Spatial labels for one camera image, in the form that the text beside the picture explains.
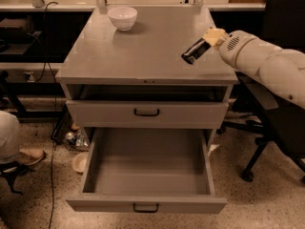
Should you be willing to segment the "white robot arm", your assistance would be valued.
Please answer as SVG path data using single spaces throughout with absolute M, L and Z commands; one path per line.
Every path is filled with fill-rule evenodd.
M 273 94 L 305 108 L 305 54 L 282 49 L 244 31 L 208 29 L 203 39 L 225 63 Z

